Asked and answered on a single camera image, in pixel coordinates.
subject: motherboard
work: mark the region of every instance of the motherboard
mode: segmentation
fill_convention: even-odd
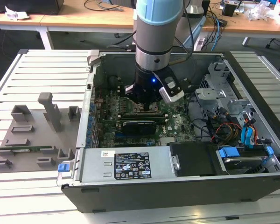
[[[196,139],[185,112],[185,99],[173,104],[155,102],[144,111],[143,105],[118,92],[100,90],[95,103],[100,148],[165,146]]]

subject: computer case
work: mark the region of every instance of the computer case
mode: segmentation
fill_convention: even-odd
[[[64,0],[0,0],[0,13],[5,6],[16,12],[57,15]]]

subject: desk leg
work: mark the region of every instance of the desk leg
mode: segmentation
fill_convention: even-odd
[[[243,45],[243,46],[248,46],[249,40],[250,40],[250,37],[245,37],[245,39],[244,39],[242,45]]]
[[[45,47],[46,50],[52,50],[54,49],[52,40],[51,40],[51,36],[50,36],[50,32],[48,31],[47,27],[39,27],[37,30],[42,38],[42,43]]]

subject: warning label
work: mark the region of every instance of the warning label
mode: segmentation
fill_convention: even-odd
[[[114,155],[116,180],[151,178],[148,153],[123,153]]]

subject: green circuit board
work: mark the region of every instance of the green circuit board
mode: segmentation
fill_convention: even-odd
[[[97,99],[99,147],[164,146],[172,141],[194,141],[196,136],[184,111],[186,104],[183,98],[173,104],[162,100],[145,112],[142,105],[129,98],[106,92]],[[121,131],[125,121],[156,121],[156,132],[149,136],[125,136]]]

